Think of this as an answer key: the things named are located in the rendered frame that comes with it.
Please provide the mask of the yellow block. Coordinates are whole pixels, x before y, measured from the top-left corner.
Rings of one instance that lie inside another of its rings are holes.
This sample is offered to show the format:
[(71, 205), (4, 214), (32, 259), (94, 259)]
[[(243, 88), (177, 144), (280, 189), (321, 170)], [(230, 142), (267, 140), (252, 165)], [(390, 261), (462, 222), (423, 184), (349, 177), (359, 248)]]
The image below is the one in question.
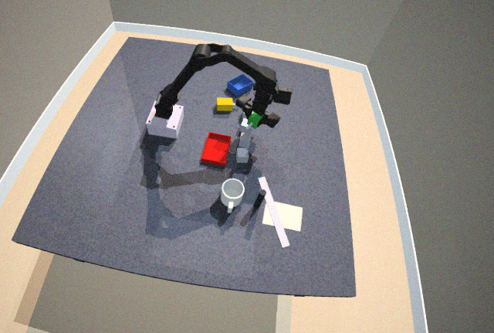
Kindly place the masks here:
[(218, 98), (217, 110), (232, 110), (232, 98)]

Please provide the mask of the blue tray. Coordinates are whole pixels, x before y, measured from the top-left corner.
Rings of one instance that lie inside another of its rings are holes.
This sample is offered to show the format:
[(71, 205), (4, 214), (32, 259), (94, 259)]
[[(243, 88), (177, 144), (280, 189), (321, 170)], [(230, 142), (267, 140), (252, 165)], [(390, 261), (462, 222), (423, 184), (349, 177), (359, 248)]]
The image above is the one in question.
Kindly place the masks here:
[(228, 81), (227, 87), (234, 95), (239, 96), (250, 90), (253, 86), (253, 81), (250, 80), (245, 74), (241, 74), (230, 81)]

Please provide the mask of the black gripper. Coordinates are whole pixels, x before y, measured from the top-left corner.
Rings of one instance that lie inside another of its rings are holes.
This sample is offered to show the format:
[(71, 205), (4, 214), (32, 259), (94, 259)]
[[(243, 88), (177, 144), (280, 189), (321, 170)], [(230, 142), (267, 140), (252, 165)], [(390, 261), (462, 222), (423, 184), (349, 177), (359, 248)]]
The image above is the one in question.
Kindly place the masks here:
[(254, 99), (252, 101), (253, 104), (251, 104), (251, 103), (249, 103), (249, 101), (251, 101), (251, 98), (247, 97), (245, 94), (243, 94), (235, 102), (235, 105), (242, 108), (242, 110), (244, 111), (244, 113), (247, 117), (247, 120), (249, 119), (249, 117), (252, 115), (252, 112), (254, 111), (258, 115), (262, 116), (262, 118), (258, 122), (257, 127), (260, 126), (261, 124), (267, 124), (271, 128), (276, 126), (276, 124), (279, 122), (281, 117), (274, 112), (271, 113), (269, 111), (266, 111), (266, 108), (267, 108), (269, 102), (266, 104), (261, 104), (256, 99)]

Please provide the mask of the white flat bar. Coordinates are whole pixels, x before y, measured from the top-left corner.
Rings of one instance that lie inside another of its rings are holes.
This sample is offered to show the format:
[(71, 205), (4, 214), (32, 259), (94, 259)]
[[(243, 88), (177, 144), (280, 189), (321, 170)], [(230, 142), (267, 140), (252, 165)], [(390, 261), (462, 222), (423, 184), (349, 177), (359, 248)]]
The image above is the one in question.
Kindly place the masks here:
[(266, 178), (262, 177), (262, 178), (258, 178), (258, 180), (259, 180), (259, 184), (260, 184), (262, 190), (264, 190), (264, 189), (266, 190), (265, 199), (266, 199), (266, 202), (268, 205), (270, 215), (272, 217), (272, 221), (274, 222), (276, 231), (278, 233), (279, 241), (280, 241), (282, 247), (289, 246), (287, 236), (286, 236), (285, 231), (283, 229), (282, 221), (279, 218), (279, 214), (278, 214), (277, 209), (275, 207), (273, 197), (272, 197), (272, 194), (271, 194), (270, 189), (268, 187)]

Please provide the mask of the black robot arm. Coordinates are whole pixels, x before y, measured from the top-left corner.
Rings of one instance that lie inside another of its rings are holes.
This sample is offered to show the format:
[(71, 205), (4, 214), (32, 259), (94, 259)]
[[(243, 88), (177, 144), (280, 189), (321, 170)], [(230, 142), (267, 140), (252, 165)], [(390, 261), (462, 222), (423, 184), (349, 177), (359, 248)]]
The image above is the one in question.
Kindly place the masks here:
[[(211, 56), (211, 53), (216, 54)], [(215, 43), (200, 43), (195, 47), (190, 61), (178, 74), (174, 82), (159, 92), (154, 106), (156, 110), (154, 116), (169, 119), (173, 112), (173, 106), (180, 99), (181, 89), (192, 76), (206, 66), (214, 66), (220, 62), (228, 62), (254, 79), (255, 99), (261, 104), (269, 102), (268, 105), (271, 105), (274, 102), (289, 105), (293, 91), (289, 88), (278, 87), (274, 70), (254, 63), (230, 45), (221, 46)]]

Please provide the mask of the red tray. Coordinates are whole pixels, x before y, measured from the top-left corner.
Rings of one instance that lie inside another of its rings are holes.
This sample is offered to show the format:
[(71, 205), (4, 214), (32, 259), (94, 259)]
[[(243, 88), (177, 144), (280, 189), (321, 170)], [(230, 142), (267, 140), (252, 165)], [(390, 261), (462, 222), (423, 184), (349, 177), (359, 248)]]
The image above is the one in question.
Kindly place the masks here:
[(201, 161), (225, 166), (231, 136), (208, 132)]

